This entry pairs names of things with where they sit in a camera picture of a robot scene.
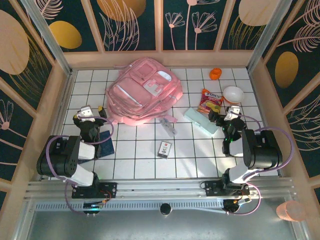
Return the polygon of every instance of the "snack bag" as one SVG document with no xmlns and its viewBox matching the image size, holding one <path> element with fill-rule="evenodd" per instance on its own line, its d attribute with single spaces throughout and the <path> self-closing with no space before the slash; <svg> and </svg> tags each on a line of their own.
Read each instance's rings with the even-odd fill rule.
<svg viewBox="0 0 320 240">
<path fill-rule="evenodd" d="M 220 113 L 222 102 L 224 98 L 222 96 L 215 95 L 209 92 L 207 89 L 202 90 L 201 101 L 197 111 L 204 114 L 209 114 L 212 109 L 216 113 Z"/>
</svg>

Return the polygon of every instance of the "white bowl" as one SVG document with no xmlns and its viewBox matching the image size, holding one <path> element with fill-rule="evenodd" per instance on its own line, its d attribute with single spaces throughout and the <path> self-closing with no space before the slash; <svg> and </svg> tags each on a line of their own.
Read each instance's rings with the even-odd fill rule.
<svg viewBox="0 0 320 240">
<path fill-rule="evenodd" d="M 236 86 L 228 86 L 223 91 L 225 100 L 230 104 L 239 104 L 244 99 L 244 92 Z"/>
</svg>

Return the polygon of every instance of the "transparent cup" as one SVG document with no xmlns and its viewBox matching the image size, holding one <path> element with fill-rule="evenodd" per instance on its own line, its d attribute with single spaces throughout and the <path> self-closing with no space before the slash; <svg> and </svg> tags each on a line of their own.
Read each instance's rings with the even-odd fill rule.
<svg viewBox="0 0 320 240">
<path fill-rule="evenodd" d="M 306 218 L 306 212 L 303 205 L 293 200 L 280 204 L 276 208 L 276 214 L 279 218 L 292 222 L 301 222 Z"/>
</svg>

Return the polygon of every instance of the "white tile floor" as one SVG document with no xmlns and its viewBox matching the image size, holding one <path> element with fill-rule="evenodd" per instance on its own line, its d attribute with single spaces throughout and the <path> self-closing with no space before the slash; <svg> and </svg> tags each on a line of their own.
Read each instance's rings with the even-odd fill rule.
<svg viewBox="0 0 320 240">
<path fill-rule="evenodd" d="M 140 126 L 119 124 L 114 126 L 112 136 L 115 154 L 82 164 L 95 171 L 100 179 L 165 179 L 165 178 L 210 178 L 220 177 L 227 168 L 241 161 L 241 158 L 226 157 L 222 153 L 224 134 L 219 129 L 213 137 L 205 135 L 197 126 L 183 117 L 189 108 L 196 108 L 200 102 L 203 88 L 222 95 L 228 86 L 237 86 L 245 93 L 241 104 L 245 115 L 262 120 L 255 94 L 245 68 L 222 68 L 220 80 L 210 80 L 211 68 L 173 68 L 181 79 L 182 98 L 173 106 L 169 114 L 178 119 L 174 128 L 175 137 L 169 137 L 158 120 Z M 62 133 L 79 135 L 80 130 L 73 124 L 72 117 L 82 106 L 91 105 L 98 116 L 98 106 L 106 105 L 105 89 L 117 79 L 118 70 L 79 70 L 77 72 L 72 96 L 66 113 Z M 225 113 L 227 103 L 223 104 L 221 114 Z M 257 124 L 246 121 L 248 128 Z M 100 131 L 110 130 L 104 125 Z M 172 143 L 169 158 L 156 156 L 161 141 Z M 268 172 L 268 176 L 278 173 Z"/>
</svg>

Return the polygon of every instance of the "pink backpack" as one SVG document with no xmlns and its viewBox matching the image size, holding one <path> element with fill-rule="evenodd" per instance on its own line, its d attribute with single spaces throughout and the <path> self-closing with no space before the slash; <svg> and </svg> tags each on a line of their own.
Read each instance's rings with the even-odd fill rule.
<svg viewBox="0 0 320 240">
<path fill-rule="evenodd" d="M 182 97 L 177 76 L 159 62 L 144 57 L 119 71 L 106 90 L 107 111 L 114 123 L 136 126 L 154 118 L 177 120 L 168 110 Z"/>
</svg>

